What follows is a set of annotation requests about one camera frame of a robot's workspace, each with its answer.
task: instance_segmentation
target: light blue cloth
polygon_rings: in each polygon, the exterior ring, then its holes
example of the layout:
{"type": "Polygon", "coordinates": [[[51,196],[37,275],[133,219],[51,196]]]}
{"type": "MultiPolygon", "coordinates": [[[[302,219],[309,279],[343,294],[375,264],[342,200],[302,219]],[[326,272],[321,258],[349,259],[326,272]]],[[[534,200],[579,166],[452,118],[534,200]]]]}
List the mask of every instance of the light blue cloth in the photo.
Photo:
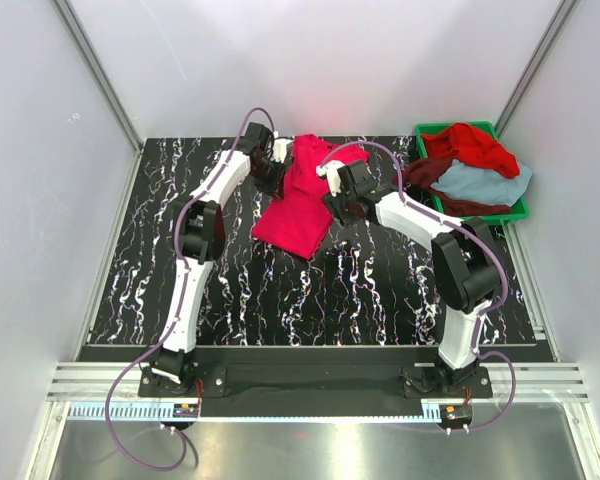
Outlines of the light blue cloth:
{"type": "Polygon", "coordinates": [[[529,185],[531,169],[520,163],[520,175],[506,178],[495,170],[470,167],[453,160],[449,169],[431,185],[454,200],[471,200],[483,205],[509,205],[518,201],[529,185]]]}

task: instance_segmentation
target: clothing pile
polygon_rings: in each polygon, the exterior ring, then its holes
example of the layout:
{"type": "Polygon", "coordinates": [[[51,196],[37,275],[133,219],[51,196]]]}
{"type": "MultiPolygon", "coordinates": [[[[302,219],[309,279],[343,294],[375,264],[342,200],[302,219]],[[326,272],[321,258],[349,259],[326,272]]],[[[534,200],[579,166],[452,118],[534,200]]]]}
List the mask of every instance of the clothing pile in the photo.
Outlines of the clothing pile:
{"type": "Polygon", "coordinates": [[[455,123],[422,139],[429,158],[409,165],[402,172],[403,184],[440,197],[447,215],[508,214],[527,189],[531,170],[476,127],[455,123]]]}
{"type": "MultiPolygon", "coordinates": [[[[316,167],[337,146],[311,134],[295,138],[293,164],[284,179],[284,198],[271,202],[253,228],[255,238],[307,260],[313,256],[333,223],[322,202],[329,184],[316,175],[316,167]]],[[[369,152],[351,145],[336,152],[332,160],[343,164],[368,162],[369,152]]]]}

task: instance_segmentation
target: black bracket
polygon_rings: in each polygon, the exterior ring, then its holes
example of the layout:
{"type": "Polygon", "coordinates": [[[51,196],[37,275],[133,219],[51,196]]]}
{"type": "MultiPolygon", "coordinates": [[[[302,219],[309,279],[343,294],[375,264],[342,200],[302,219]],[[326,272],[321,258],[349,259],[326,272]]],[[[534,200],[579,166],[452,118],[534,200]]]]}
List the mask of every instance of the black bracket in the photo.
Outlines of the black bracket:
{"type": "MultiPolygon", "coordinates": [[[[220,398],[224,396],[227,383],[227,369],[224,367],[200,367],[191,364],[196,372],[195,382],[202,380],[204,398],[220,398]]],[[[138,387],[139,397],[152,398],[182,398],[195,397],[198,392],[193,380],[185,384],[178,384],[173,380],[154,373],[151,367],[142,369],[140,386],[138,387]]]]}
{"type": "MultiPolygon", "coordinates": [[[[497,252],[489,226],[479,217],[462,226],[497,252]]],[[[442,300],[454,310],[472,312],[476,305],[493,298],[500,276],[491,259],[472,240],[454,230],[431,240],[436,288],[442,300]]]]}
{"type": "Polygon", "coordinates": [[[462,405],[440,405],[440,423],[443,430],[460,430],[467,427],[473,421],[473,407],[471,404],[462,405]]]}
{"type": "Polygon", "coordinates": [[[333,196],[327,193],[322,197],[329,212],[346,227],[360,219],[378,223],[375,205],[382,197],[395,192],[393,185],[378,186],[378,182],[369,172],[367,164],[356,160],[338,169],[341,193],[333,196]]]}
{"type": "MultiPolygon", "coordinates": [[[[174,218],[185,203],[173,202],[174,218]]],[[[199,200],[186,212],[180,227],[180,245],[185,257],[195,258],[199,264],[217,260],[224,250],[226,234],[220,204],[213,200],[199,200]]]]}
{"type": "Polygon", "coordinates": [[[472,398],[492,398],[491,379],[485,367],[475,367],[463,381],[454,385],[441,382],[438,367],[403,367],[404,396],[408,399],[449,398],[462,400],[471,387],[472,398]]]}
{"type": "Polygon", "coordinates": [[[273,197],[284,197],[284,176],[291,165],[291,155],[284,162],[272,160],[275,139],[273,132],[259,123],[249,123],[247,131],[240,137],[236,150],[251,160],[250,175],[258,191],[273,197]]]}

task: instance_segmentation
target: cable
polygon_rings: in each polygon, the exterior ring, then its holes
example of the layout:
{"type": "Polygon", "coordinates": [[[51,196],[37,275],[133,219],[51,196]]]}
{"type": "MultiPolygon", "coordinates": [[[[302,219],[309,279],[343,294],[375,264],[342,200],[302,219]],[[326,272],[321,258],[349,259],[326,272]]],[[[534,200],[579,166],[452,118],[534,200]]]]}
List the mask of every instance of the cable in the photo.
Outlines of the cable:
{"type": "Polygon", "coordinates": [[[396,158],[396,156],[393,154],[393,152],[391,150],[389,150],[384,145],[381,145],[379,143],[372,142],[369,140],[354,140],[352,142],[344,143],[344,144],[338,146],[337,148],[334,148],[333,150],[331,150],[331,152],[329,152],[329,154],[326,157],[324,157],[324,160],[322,160],[322,163],[320,164],[320,166],[324,167],[337,152],[339,152],[343,148],[348,147],[350,145],[369,145],[371,147],[379,148],[380,150],[382,150],[383,152],[388,154],[389,157],[391,158],[391,160],[393,160],[393,164],[396,168],[396,171],[398,172],[398,196],[400,197],[400,200],[402,200],[402,202],[406,206],[422,213],[423,215],[431,218],[432,220],[435,220],[436,222],[439,222],[447,227],[451,227],[454,230],[457,230],[460,233],[462,233],[467,238],[471,239],[476,245],[478,245],[478,247],[480,247],[482,249],[482,251],[485,253],[485,255],[487,257],[489,257],[489,259],[493,262],[493,264],[496,267],[496,270],[498,270],[498,275],[500,276],[500,283],[502,285],[502,295],[498,298],[498,300],[496,302],[493,302],[491,305],[486,307],[484,310],[481,310],[480,312],[478,312],[478,315],[484,315],[484,314],[486,314],[492,310],[495,310],[497,308],[500,308],[502,305],[504,305],[504,302],[506,301],[507,295],[509,293],[509,281],[507,280],[507,274],[505,273],[504,267],[502,266],[502,263],[500,263],[498,256],[493,252],[493,250],[491,250],[489,248],[489,246],[487,244],[485,244],[482,240],[480,240],[478,237],[476,237],[473,233],[469,232],[466,228],[463,228],[460,225],[456,225],[453,222],[443,219],[435,211],[426,208],[424,205],[420,205],[420,203],[418,203],[418,202],[411,201],[411,199],[407,195],[405,195],[405,193],[403,191],[402,175],[400,175],[402,168],[400,166],[400,162],[398,162],[398,159],[396,158]]]}
{"type": "MultiPolygon", "coordinates": [[[[220,176],[220,174],[222,173],[222,171],[226,168],[227,164],[229,163],[229,161],[231,160],[231,157],[233,156],[233,152],[235,152],[236,147],[238,145],[238,141],[240,140],[240,137],[242,136],[242,133],[244,132],[244,128],[247,125],[247,122],[249,121],[249,118],[251,117],[251,115],[254,112],[260,111],[262,113],[264,113],[267,118],[269,119],[269,123],[271,124],[271,131],[275,132],[275,126],[273,124],[273,120],[271,118],[271,115],[269,115],[269,112],[267,112],[264,108],[261,107],[255,107],[252,108],[251,110],[249,110],[247,112],[247,114],[244,117],[244,120],[242,121],[242,125],[240,125],[240,130],[238,131],[238,135],[236,135],[235,139],[233,140],[233,144],[231,145],[231,149],[229,150],[229,154],[227,155],[227,158],[224,160],[224,162],[221,164],[220,169],[218,170],[218,172],[216,173],[216,175],[209,181],[209,184],[207,186],[207,188],[210,188],[211,186],[213,186],[213,184],[215,183],[215,181],[218,179],[218,177],[220,176]]],[[[168,465],[168,466],[158,466],[158,465],[151,465],[149,463],[143,462],[142,460],[140,460],[139,458],[135,457],[131,452],[129,452],[125,446],[122,444],[122,442],[120,441],[120,439],[118,438],[118,435],[116,434],[115,429],[113,428],[113,422],[111,421],[111,412],[110,407],[111,407],[111,398],[113,397],[113,392],[115,391],[116,387],[118,386],[118,384],[122,381],[122,379],[124,378],[124,376],[129,373],[129,371],[134,368],[136,365],[139,365],[143,360],[145,360],[146,358],[148,358],[149,356],[151,356],[154,352],[156,352],[157,350],[160,349],[160,347],[162,347],[162,345],[164,345],[164,342],[167,341],[167,338],[169,338],[169,335],[171,335],[173,333],[173,331],[176,328],[176,324],[180,319],[180,312],[182,311],[182,304],[184,302],[184,296],[185,296],[185,292],[186,292],[186,288],[187,288],[187,281],[189,278],[189,272],[190,272],[190,268],[189,268],[189,264],[187,262],[187,260],[183,257],[182,255],[182,248],[180,245],[180,228],[182,227],[182,221],[184,220],[184,217],[187,213],[187,211],[189,210],[189,208],[191,208],[191,206],[197,202],[200,197],[202,197],[202,195],[204,195],[204,193],[206,192],[202,192],[199,195],[196,195],[195,197],[193,197],[191,200],[189,200],[186,205],[182,208],[182,210],[180,211],[180,214],[178,215],[178,219],[176,221],[176,225],[175,225],[175,230],[174,230],[174,234],[173,234],[173,245],[175,247],[175,251],[176,251],[176,256],[178,259],[183,260],[184,264],[185,264],[185,274],[184,274],[184,279],[182,281],[182,290],[180,291],[180,299],[178,301],[178,307],[176,308],[176,312],[175,312],[175,316],[174,316],[174,321],[171,323],[171,326],[169,327],[169,330],[167,331],[167,333],[162,337],[162,339],[160,339],[160,341],[158,341],[158,343],[156,343],[151,349],[149,349],[148,351],[144,352],[142,355],[140,355],[137,359],[135,359],[133,362],[131,362],[131,364],[129,364],[121,373],[120,375],[118,375],[118,377],[114,380],[113,384],[111,385],[111,388],[109,389],[109,392],[107,393],[107,399],[105,400],[105,405],[104,405],[104,416],[105,416],[105,421],[107,423],[107,428],[109,429],[109,433],[111,433],[111,438],[113,439],[113,442],[116,444],[116,447],[118,447],[118,449],[132,462],[137,463],[140,466],[143,466],[149,470],[153,470],[155,472],[168,472],[171,470],[175,470],[176,468],[178,468],[182,462],[184,461],[184,458],[187,454],[187,436],[184,435],[182,432],[180,432],[179,430],[175,430],[175,432],[179,435],[180,440],[182,441],[182,455],[180,456],[180,458],[178,459],[178,461],[176,461],[176,463],[174,463],[173,465],[168,465]]]]}
{"type": "Polygon", "coordinates": [[[193,444],[193,441],[189,437],[187,437],[184,433],[182,434],[182,436],[184,437],[185,441],[189,445],[189,448],[191,449],[191,453],[193,453],[193,458],[196,461],[195,465],[193,466],[193,469],[195,470],[196,468],[198,468],[198,465],[200,464],[200,457],[198,456],[198,450],[196,449],[196,446],[193,444]]]}
{"type": "Polygon", "coordinates": [[[467,387],[467,396],[464,399],[464,402],[462,402],[462,405],[460,405],[461,407],[464,407],[465,405],[469,405],[469,402],[471,401],[471,385],[469,385],[467,387]]]}
{"type": "MultiPolygon", "coordinates": [[[[389,150],[384,145],[381,145],[379,143],[372,142],[369,140],[355,140],[352,142],[347,142],[347,143],[340,145],[337,148],[333,149],[322,160],[322,163],[320,164],[320,166],[324,167],[337,152],[339,152],[343,148],[348,147],[350,145],[369,145],[371,147],[379,148],[380,150],[382,150],[383,152],[388,154],[389,157],[391,158],[391,160],[393,161],[396,171],[398,172],[398,196],[400,197],[400,200],[406,206],[416,210],[417,212],[422,213],[423,215],[431,218],[432,220],[435,220],[436,222],[439,222],[442,225],[453,228],[454,230],[457,230],[458,232],[462,233],[464,236],[471,239],[478,247],[480,247],[482,249],[482,251],[485,253],[485,255],[487,257],[489,257],[489,259],[493,262],[494,266],[496,267],[496,270],[498,270],[498,275],[500,276],[500,284],[502,286],[502,295],[500,295],[500,297],[497,299],[497,301],[492,302],[491,305],[488,305],[483,310],[478,312],[479,317],[484,317],[484,315],[486,315],[488,312],[491,312],[492,310],[496,310],[496,309],[500,308],[502,305],[504,305],[505,301],[507,300],[507,295],[509,293],[509,281],[507,279],[507,274],[504,271],[504,267],[502,266],[502,263],[500,262],[500,259],[498,258],[498,256],[495,254],[495,252],[493,250],[491,250],[489,248],[489,246],[486,243],[484,243],[482,240],[480,240],[478,237],[476,237],[473,233],[468,231],[466,228],[462,227],[461,225],[456,225],[455,223],[450,222],[449,220],[443,219],[435,211],[426,208],[424,205],[421,205],[418,202],[411,201],[411,199],[407,195],[405,195],[404,190],[403,190],[402,175],[400,174],[402,168],[400,166],[400,162],[398,162],[398,159],[396,158],[396,156],[393,154],[393,152],[391,150],[389,150]]],[[[502,360],[504,360],[507,363],[507,365],[509,366],[509,371],[511,372],[511,393],[509,395],[509,400],[507,401],[507,404],[505,405],[502,412],[500,412],[500,414],[496,418],[494,418],[490,422],[485,423],[484,425],[479,425],[479,426],[471,429],[472,431],[478,431],[478,432],[481,430],[485,430],[486,428],[489,428],[489,427],[495,425],[496,423],[498,423],[511,408],[511,405],[513,404],[513,398],[516,395],[516,373],[514,371],[511,360],[509,360],[509,358],[502,352],[492,351],[492,352],[488,352],[484,355],[479,354],[480,330],[482,328],[483,321],[484,320],[482,319],[481,321],[476,322],[476,326],[474,328],[474,331],[473,331],[472,337],[471,337],[471,349],[476,354],[476,358],[478,358],[481,361],[485,360],[487,358],[496,356],[496,357],[501,358],[502,360]]],[[[421,433],[429,433],[428,430],[420,430],[420,429],[410,429],[410,430],[418,431],[421,433]]]]}
{"type": "MultiPolygon", "coordinates": [[[[144,347],[142,349],[142,353],[140,355],[146,353],[146,351],[149,350],[150,348],[151,348],[151,345],[147,345],[146,347],[144,347]]],[[[138,368],[140,369],[140,372],[143,372],[143,370],[142,370],[142,363],[141,362],[138,362],[138,368]]]]}
{"type": "Polygon", "coordinates": [[[167,465],[167,466],[152,465],[150,463],[143,462],[139,458],[135,457],[131,452],[129,452],[129,450],[127,450],[125,448],[125,446],[122,444],[122,442],[118,438],[118,435],[116,434],[115,429],[113,428],[113,422],[111,421],[111,412],[109,410],[110,410],[110,407],[111,407],[111,397],[113,397],[113,392],[115,391],[116,387],[118,386],[118,384],[120,383],[120,381],[122,380],[122,378],[127,373],[129,373],[129,371],[132,368],[134,368],[138,363],[140,363],[142,360],[144,360],[149,355],[151,355],[154,351],[156,351],[157,349],[159,349],[164,344],[164,342],[167,340],[167,338],[169,337],[169,335],[171,335],[171,333],[173,333],[173,330],[175,329],[176,324],[177,324],[176,321],[172,322],[171,326],[169,327],[169,330],[166,333],[166,335],[164,337],[162,337],[162,339],[158,343],[156,343],[156,345],[151,350],[149,350],[148,352],[144,353],[143,355],[140,355],[136,360],[134,360],[132,363],[130,363],[120,373],[120,375],[118,375],[118,378],[116,378],[114,380],[113,384],[111,385],[111,388],[109,389],[109,393],[107,393],[107,399],[105,400],[105,404],[104,404],[104,418],[105,418],[105,421],[107,423],[107,428],[109,429],[109,433],[111,434],[111,438],[113,439],[113,443],[116,444],[116,447],[118,447],[118,449],[129,460],[131,460],[132,462],[137,463],[138,465],[140,465],[142,467],[145,467],[145,468],[147,468],[149,470],[153,470],[154,472],[169,472],[171,470],[175,470],[176,468],[178,468],[182,464],[182,462],[184,461],[185,456],[187,455],[187,442],[185,440],[185,435],[180,430],[175,430],[175,429],[172,430],[172,431],[175,431],[178,434],[178,436],[180,437],[180,440],[182,441],[182,454],[180,455],[180,458],[174,464],[167,465]]]}
{"type": "MultiPolygon", "coordinates": [[[[138,440],[139,438],[144,437],[146,434],[151,433],[151,432],[155,432],[156,430],[163,430],[163,428],[160,425],[153,425],[151,427],[145,428],[144,430],[141,430],[138,433],[136,433],[136,434],[132,435],[131,437],[127,438],[125,440],[125,443],[127,443],[127,444],[133,443],[136,440],[138,440]]],[[[189,445],[189,448],[191,448],[191,452],[194,455],[194,458],[196,460],[195,467],[197,467],[198,466],[198,452],[197,452],[195,446],[193,445],[193,442],[191,441],[191,439],[189,437],[187,437],[186,435],[184,435],[184,436],[186,437],[186,442],[189,445]]],[[[85,459],[85,458],[83,458],[81,456],[80,451],[81,451],[81,449],[78,450],[78,457],[80,458],[80,460],[82,462],[84,462],[86,464],[89,464],[89,465],[92,465],[92,466],[99,465],[99,464],[101,464],[103,462],[106,462],[111,457],[113,457],[113,456],[115,456],[115,455],[117,455],[117,454],[120,453],[120,449],[117,448],[117,446],[116,446],[116,448],[114,448],[113,450],[111,450],[109,453],[107,453],[106,455],[103,455],[102,457],[100,457],[100,458],[98,458],[96,460],[87,460],[87,459],[85,459]]]]}
{"type": "MultiPolygon", "coordinates": [[[[238,130],[238,135],[236,135],[236,138],[234,138],[233,143],[231,144],[231,148],[229,149],[229,153],[227,154],[227,158],[224,160],[224,162],[221,164],[220,169],[218,170],[218,172],[216,173],[216,175],[209,180],[209,184],[207,185],[207,189],[211,188],[213,186],[213,184],[216,182],[216,180],[218,179],[218,177],[220,176],[220,174],[222,173],[222,171],[227,167],[227,164],[229,163],[229,161],[231,160],[231,157],[233,156],[233,152],[236,151],[236,147],[238,146],[238,142],[240,141],[240,137],[242,136],[243,132],[244,132],[244,128],[247,126],[247,122],[249,121],[249,118],[251,117],[251,115],[255,112],[262,112],[264,113],[267,118],[269,119],[269,124],[271,125],[271,132],[275,132],[275,126],[273,124],[273,120],[271,119],[271,115],[269,115],[269,112],[267,112],[264,108],[261,107],[255,107],[252,108],[251,110],[249,110],[247,112],[247,114],[245,115],[244,119],[242,120],[242,125],[240,125],[240,129],[238,130]]],[[[202,193],[196,195],[195,197],[193,197],[191,200],[189,200],[184,207],[182,207],[182,210],[180,210],[180,214],[178,215],[178,219],[176,220],[176,226],[175,229],[173,231],[173,246],[176,250],[176,256],[179,259],[182,259],[182,246],[180,245],[180,228],[182,228],[182,222],[184,220],[184,217],[186,216],[187,212],[189,211],[189,209],[191,208],[191,206],[196,203],[198,200],[200,200],[200,198],[202,197],[202,195],[204,195],[205,193],[207,193],[207,191],[203,191],[202,193]]]]}
{"type": "Polygon", "coordinates": [[[201,411],[201,408],[202,408],[202,394],[204,392],[204,382],[202,381],[201,378],[198,379],[198,380],[200,381],[200,386],[198,386],[198,381],[193,382],[193,385],[194,385],[194,387],[195,387],[195,389],[197,391],[197,394],[198,394],[198,403],[197,403],[197,405],[198,405],[198,412],[195,413],[195,414],[193,414],[193,415],[187,415],[185,413],[181,413],[180,414],[181,417],[190,417],[190,418],[194,418],[196,420],[200,418],[200,411],[201,411]]]}

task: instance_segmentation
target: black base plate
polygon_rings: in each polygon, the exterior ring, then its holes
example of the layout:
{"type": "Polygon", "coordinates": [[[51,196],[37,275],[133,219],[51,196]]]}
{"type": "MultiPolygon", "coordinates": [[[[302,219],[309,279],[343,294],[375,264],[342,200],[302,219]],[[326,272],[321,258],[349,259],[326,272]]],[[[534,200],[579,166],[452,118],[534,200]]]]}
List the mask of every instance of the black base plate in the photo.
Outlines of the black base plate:
{"type": "MultiPolygon", "coordinates": [[[[220,398],[224,396],[227,383],[227,369],[224,367],[202,367],[197,372],[197,379],[204,385],[204,398],[220,398]]],[[[154,375],[149,367],[142,369],[142,378],[138,388],[138,396],[153,398],[178,398],[197,396],[195,386],[185,390],[174,382],[159,375],[154,375]]]]}
{"type": "Polygon", "coordinates": [[[427,370],[433,369],[434,367],[403,367],[402,377],[404,381],[404,396],[409,399],[421,399],[421,398],[449,398],[464,400],[466,397],[467,387],[471,387],[472,398],[492,398],[493,390],[491,389],[491,379],[489,378],[489,371],[485,367],[478,367],[475,373],[469,377],[462,386],[458,387],[452,394],[443,393],[438,389],[434,389],[431,392],[423,393],[422,391],[413,387],[412,383],[407,379],[420,379],[423,374],[426,374],[427,370]]]}

